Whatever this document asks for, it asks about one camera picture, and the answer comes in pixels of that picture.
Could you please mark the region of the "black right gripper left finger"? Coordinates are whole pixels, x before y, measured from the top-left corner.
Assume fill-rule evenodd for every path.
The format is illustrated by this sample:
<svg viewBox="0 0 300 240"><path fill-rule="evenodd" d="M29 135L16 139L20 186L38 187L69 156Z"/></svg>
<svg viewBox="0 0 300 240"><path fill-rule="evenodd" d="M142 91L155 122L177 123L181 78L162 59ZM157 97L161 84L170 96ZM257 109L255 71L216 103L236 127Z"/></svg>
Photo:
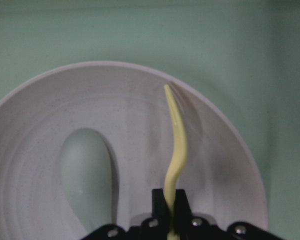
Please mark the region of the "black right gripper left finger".
<svg viewBox="0 0 300 240"><path fill-rule="evenodd" d="M115 224L106 224L94 230L83 240L166 240L170 229L170 212L161 188L151 191L151 217L128 230Z"/></svg>

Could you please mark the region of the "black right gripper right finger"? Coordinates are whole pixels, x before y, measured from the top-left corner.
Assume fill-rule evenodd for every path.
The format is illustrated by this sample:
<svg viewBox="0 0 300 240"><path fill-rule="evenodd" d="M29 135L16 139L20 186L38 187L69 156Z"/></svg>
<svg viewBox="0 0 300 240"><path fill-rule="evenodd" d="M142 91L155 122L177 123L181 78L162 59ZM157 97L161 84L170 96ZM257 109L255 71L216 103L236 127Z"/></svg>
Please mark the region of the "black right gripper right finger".
<svg viewBox="0 0 300 240"><path fill-rule="evenodd" d="M281 238L251 223L237 221L226 230L193 214L186 192L177 189L174 203L174 230L181 240L280 240Z"/></svg>

